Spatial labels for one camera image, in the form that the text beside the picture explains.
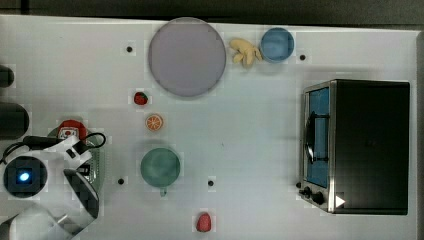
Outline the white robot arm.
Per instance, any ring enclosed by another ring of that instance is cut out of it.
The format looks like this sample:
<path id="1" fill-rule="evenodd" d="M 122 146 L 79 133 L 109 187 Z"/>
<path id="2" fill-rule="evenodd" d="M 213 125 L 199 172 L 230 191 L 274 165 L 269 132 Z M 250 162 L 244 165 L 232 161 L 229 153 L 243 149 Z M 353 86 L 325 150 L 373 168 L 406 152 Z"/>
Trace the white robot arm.
<path id="1" fill-rule="evenodd" d="M 1 224 L 1 240 L 71 240 L 97 219 L 99 197 L 78 168 L 92 158 L 76 136 L 26 136 L 28 151 L 6 162 L 1 186 L 31 205 Z"/>

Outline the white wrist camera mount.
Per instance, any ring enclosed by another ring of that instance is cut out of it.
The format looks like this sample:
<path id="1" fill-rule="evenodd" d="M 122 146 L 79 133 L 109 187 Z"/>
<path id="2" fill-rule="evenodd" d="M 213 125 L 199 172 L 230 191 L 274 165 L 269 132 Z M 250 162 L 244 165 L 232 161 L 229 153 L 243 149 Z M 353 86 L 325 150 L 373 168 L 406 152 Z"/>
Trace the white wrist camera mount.
<path id="1" fill-rule="evenodd" d="M 58 154 L 65 161 L 65 166 L 71 169 L 79 168 L 92 158 L 89 147 L 76 136 L 68 137 L 46 151 Z"/>

